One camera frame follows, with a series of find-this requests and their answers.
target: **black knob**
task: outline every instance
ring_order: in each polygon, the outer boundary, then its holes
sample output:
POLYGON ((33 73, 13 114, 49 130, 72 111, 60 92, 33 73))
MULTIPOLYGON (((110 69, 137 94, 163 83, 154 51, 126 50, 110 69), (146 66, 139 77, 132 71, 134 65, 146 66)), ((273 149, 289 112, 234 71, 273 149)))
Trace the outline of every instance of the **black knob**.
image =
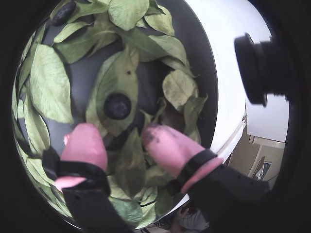
POLYGON ((76 2, 71 1, 64 5, 62 8, 60 8, 57 13, 54 15, 52 19, 52 25, 53 26, 60 26, 67 22, 70 15, 76 8, 76 2))
POLYGON ((252 104, 267 105, 267 94, 290 94, 290 64, 276 41, 254 44, 249 34, 234 41, 243 85, 252 104))
POLYGON ((114 120, 123 120, 131 113, 131 101, 122 93, 109 95, 104 104, 105 114, 114 120))

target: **cable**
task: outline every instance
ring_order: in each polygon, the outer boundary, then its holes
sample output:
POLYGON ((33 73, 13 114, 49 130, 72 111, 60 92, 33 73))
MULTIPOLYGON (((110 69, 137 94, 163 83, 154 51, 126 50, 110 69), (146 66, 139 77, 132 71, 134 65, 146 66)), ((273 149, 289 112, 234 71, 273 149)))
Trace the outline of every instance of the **cable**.
POLYGON ((278 173, 277 173, 277 175, 275 175, 275 176, 272 177, 271 179, 267 180, 267 182, 269 182, 270 180, 273 180, 276 176, 278 176, 278 173))

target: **pile of leaves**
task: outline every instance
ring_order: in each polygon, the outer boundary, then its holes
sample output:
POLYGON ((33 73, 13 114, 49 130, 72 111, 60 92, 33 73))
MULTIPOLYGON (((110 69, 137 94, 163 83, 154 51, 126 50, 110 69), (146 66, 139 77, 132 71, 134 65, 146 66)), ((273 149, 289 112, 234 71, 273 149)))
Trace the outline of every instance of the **pile of leaves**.
MULTIPOLYGON (((62 0, 57 12, 70 0, 62 0)), ((74 123, 71 113, 70 81, 64 65, 90 57, 98 50, 121 41, 117 52, 98 71, 86 109, 86 121, 94 124, 102 137, 119 136, 134 120, 137 110, 149 123, 169 125, 201 143, 196 126, 206 98, 200 98, 182 43, 174 37, 172 16, 156 0, 88 0, 76 2, 62 31, 51 46, 42 44, 48 22, 29 39, 14 81, 12 110, 15 138, 22 163, 37 189, 61 214, 71 217, 63 195, 42 168, 44 150, 50 147, 45 119, 74 123), (87 23, 85 16, 93 16, 87 23), (145 34, 140 28, 152 28, 161 36, 145 34), (139 63, 160 60, 171 68, 163 81, 164 96, 153 116, 138 109, 139 63), (112 93, 123 93, 131 101, 131 112, 123 120, 109 118, 104 103, 112 93), (25 121, 24 136, 19 122, 25 121)), ((123 147, 108 151, 107 175, 111 203, 133 228, 142 228, 170 211, 173 197, 166 184, 172 176, 160 168, 144 150, 140 131, 134 128, 123 147)))

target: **floor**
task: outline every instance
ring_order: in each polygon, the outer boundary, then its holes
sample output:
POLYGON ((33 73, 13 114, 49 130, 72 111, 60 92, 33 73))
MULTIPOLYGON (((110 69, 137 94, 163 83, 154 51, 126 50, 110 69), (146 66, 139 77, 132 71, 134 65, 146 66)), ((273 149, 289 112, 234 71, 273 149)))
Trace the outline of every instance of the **floor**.
MULTIPOLYGON (((156 226, 150 226, 146 228, 150 233, 169 233, 169 231, 166 231, 164 229, 161 229, 159 227, 156 226)), ((135 233, 141 233, 140 230, 136 230, 134 231, 135 233)))

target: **green leaf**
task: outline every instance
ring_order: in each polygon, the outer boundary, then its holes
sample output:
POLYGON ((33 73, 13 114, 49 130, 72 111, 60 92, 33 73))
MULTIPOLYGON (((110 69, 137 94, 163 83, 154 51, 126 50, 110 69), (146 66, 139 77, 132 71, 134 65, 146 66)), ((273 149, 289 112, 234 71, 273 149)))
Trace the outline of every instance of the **green leaf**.
POLYGON ((50 19, 53 19, 53 17, 56 15, 56 13, 67 3, 71 2, 71 0, 61 0, 60 3, 53 9, 53 11, 50 14, 50 19))
POLYGON ((187 65, 187 54, 183 44, 175 37, 163 35, 163 36, 149 36, 158 45, 160 45, 167 54, 171 57, 179 59, 184 65, 187 65))
POLYGON ((29 88, 32 103, 43 116, 62 123, 73 123, 69 78, 53 48, 38 44, 29 88))
POLYGON ((143 110, 140 110, 140 111, 144 114, 144 117, 145 117, 145 120, 144 120, 144 128, 145 128, 147 125, 149 125, 151 123, 153 116, 146 113, 143 110))
POLYGON ((147 23, 145 23, 144 19, 141 18, 140 20, 138 20, 136 27, 140 27, 140 28, 147 28, 148 25, 147 23))
POLYGON ((159 6, 163 10, 164 14, 145 16, 145 20, 148 25, 153 29, 162 32, 166 35, 175 35, 175 30, 172 25, 172 15, 168 9, 163 6, 159 6))
POLYGON ((102 31, 98 28, 88 27, 82 35, 62 43, 56 43, 54 47, 62 55, 65 63, 72 64, 84 57, 94 45, 97 46, 94 47, 92 54, 97 49, 112 43, 114 41, 112 37, 115 37, 112 31, 102 31))
POLYGON ((48 178, 45 171, 43 170, 41 159, 28 158, 26 164, 28 163, 31 164, 35 168, 35 170, 38 172, 38 174, 40 175, 42 179, 44 179, 48 184, 54 185, 54 181, 48 178))
POLYGON ((111 0, 109 16, 116 26, 128 31, 134 28, 147 12, 149 0, 111 0))
POLYGON ((18 141, 16 141, 16 146, 17 146, 17 150, 19 153, 19 156, 21 157, 21 159, 23 160, 23 164, 26 166, 26 161, 28 159, 28 154, 26 154, 26 152, 21 148, 21 146, 19 145, 18 141))
POLYGON ((111 0, 98 0, 98 1, 100 1, 100 2, 102 2, 104 4, 106 4, 106 5, 109 5, 110 2, 111 2, 111 0))
POLYGON ((43 195, 47 200, 56 202, 55 196, 51 190, 50 186, 45 186, 37 181, 34 182, 34 185, 38 189, 39 193, 43 195))
POLYGON ((104 137, 108 132, 106 128, 102 125, 101 121, 98 118, 97 111, 96 111, 96 98, 99 89, 99 84, 101 83, 102 79, 105 77, 104 75, 107 73, 108 69, 111 65, 115 62, 115 60, 120 56, 121 52, 117 52, 111 57, 109 57, 105 62, 102 64, 100 70, 97 73, 93 90, 91 92, 90 98, 88 100, 88 105, 86 108, 86 121, 87 123, 91 123, 96 126, 96 128, 101 133, 101 136, 104 137))
POLYGON ((18 101, 17 117, 24 118, 24 102, 21 99, 18 101))
POLYGON ((128 136, 116 165, 116 178, 123 191, 135 196, 145 185, 146 167, 137 128, 128 136))
POLYGON ((165 187, 158 191, 155 201, 155 213, 157 216, 161 216, 169 212, 173 205, 173 197, 169 194, 165 187))
POLYGON ((29 144, 26 142, 26 139, 24 135, 22 134, 18 123, 15 119, 13 119, 13 132, 14 132, 14 138, 16 140, 16 143, 18 144, 19 147, 26 153, 26 154, 31 154, 31 149, 29 144))
POLYGON ((107 178, 108 178, 109 186, 111 189, 110 196, 113 198, 117 198, 117 199, 125 200, 125 201, 129 201, 129 200, 140 201, 143 198, 146 191, 148 190, 147 187, 144 187, 134 197, 130 197, 120 188, 117 182, 117 179, 114 175, 110 175, 107 178))
POLYGON ((93 3, 77 2, 77 6, 67 23, 72 23, 77 18, 82 17, 82 16, 98 14, 98 13, 105 12, 107 10, 108 10, 108 5, 100 1, 93 1, 93 3))
POLYGON ((110 198, 111 204, 120 217, 131 227, 135 228, 142 220, 142 210, 137 202, 122 201, 110 198))
POLYGON ((44 170, 42 168, 41 165, 41 169, 38 167, 38 162, 37 161, 33 161, 33 159, 27 158, 26 159, 26 167, 29 170, 30 174, 32 175, 32 177, 38 181, 39 183, 45 185, 45 186, 49 186, 49 184, 53 183, 52 180, 47 181, 44 176, 46 177, 44 170))
POLYGON ((12 90, 12 111, 14 119, 17 120, 17 97, 16 97, 16 79, 14 80, 12 90))
POLYGON ((136 227, 136 229, 147 227, 156 220, 155 205, 156 205, 155 203, 152 203, 150 205, 147 205, 141 208, 142 221, 139 222, 139 225, 136 227))
POLYGON ((206 98, 194 98, 191 97, 185 104, 184 108, 184 118, 185 118, 185 135, 191 135, 196 128, 196 122, 198 121, 199 115, 204 107, 204 104, 207 100, 206 98))
POLYGON ((174 177, 158 165, 152 166, 146 170, 146 186, 164 186, 174 177))
POLYGON ((33 154, 42 156, 43 151, 50 147, 50 135, 44 120, 31 103, 29 92, 26 95, 24 111, 25 124, 32 152, 33 154))
POLYGON ((54 44, 54 47, 62 55, 65 63, 72 64, 87 54, 95 45, 98 37, 97 30, 90 27, 82 35, 54 44))
POLYGON ((65 198, 64 198, 64 194, 61 191, 59 191, 54 185, 50 184, 50 187, 51 187, 51 191, 53 192, 53 195, 55 196, 55 198, 62 203, 66 203, 65 198))
POLYGON ((50 204, 51 207, 53 207, 57 212, 59 212, 61 215, 66 216, 66 214, 62 211, 61 208, 57 205, 57 203, 54 203, 53 201, 48 200, 48 203, 50 204))
POLYGON ((30 74, 31 67, 33 65, 34 57, 35 57, 35 51, 37 48, 38 43, 42 42, 43 36, 45 31, 45 24, 43 25, 42 29, 40 30, 38 36, 36 37, 34 44, 30 48, 21 68, 20 68, 20 77, 18 82, 18 92, 17 95, 19 95, 19 92, 25 83, 26 79, 28 78, 30 74))
POLYGON ((183 111, 184 105, 190 97, 198 97, 196 82, 180 70, 169 73, 163 81, 165 98, 179 112, 183 111))
POLYGON ((152 123, 158 123, 159 117, 162 115, 162 113, 164 112, 164 110, 165 110, 165 108, 167 106, 166 100, 164 98, 159 98, 159 100, 157 102, 158 103, 161 102, 161 103, 160 103, 159 110, 157 111, 157 113, 155 115, 155 118, 152 121, 152 123))
POLYGON ((87 23, 83 21, 77 21, 74 23, 67 24, 62 31, 54 38, 54 43, 60 43, 63 42, 65 39, 67 39, 70 35, 72 35, 77 30, 85 27, 87 23))
POLYGON ((128 32, 115 28, 116 33, 121 36, 124 44, 129 44, 139 51, 139 60, 141 62, 150 62, 161 57, 169 56, 169 54, 138 28, 134 28, 128 32))
POLYGON ((32 34, 32 36, 29 38, 25 48, 24 48, 24 51, 23 51, 23 54, 21 56, 21 60, 24 61, 25 60, 25 57, 30 49, 30 46, 31 46, 31 43, 33 41, 33 38, 35 37, 35 32, 32 34))
POLYGON ((165 14, 164 11, 158 6, 156 0, 149 1, 149 9, 147 10, 146 15, 158 15, 158 14, 165 14))
POLYGON ((98 40, 88 57, 117 40, 117 35, 113 31, 110 31, 112 26, 112 23, 109 21, 108 12, 97 14, 95 16, 94 28, 98 30, 98 40))
POLYGON ((166 64, 167 66, 173 68, 173 69, 179 69, 183 71, 185 74, 189 75, 190 77, 194 78, 194 74, 192 73, 189 66, 185 66, 182 64, 182 62, 176 58, 173 57, 163 57, 160 59, 161 62, 166 64))
POLYGON ((138 102, 138 79, 129 47, 127 46, 120 56, 111 63, 105 73, 99 75, 102 75, 102 78, 96 97, 97 115, 108 132, 116 137, 133 122, 138 102), (131 101, 131 112, 123 120, 111 119, 104 112, 103 106, 107 97, 115 92, 127 95, 131 101))
POLYGON ((66 206, 65 203, 60 202, 58 199, 56 199, 56 204, 58 207, 62 210, 62 212, 65 214, 65 216, 72 217, 68 207, 66 206))
POLYGON ((140 205, 147 205, 154 201, 157 197, 157 187, 149 187, 140 200, 140 205))
POLYGON ((20 92, 19 92, 19 97, 21 98, 24 94, 26 94, 26 91, 27 91, 27 88, 26 88, 25 85, 23 85, 23 86, 21 87, 20 92))

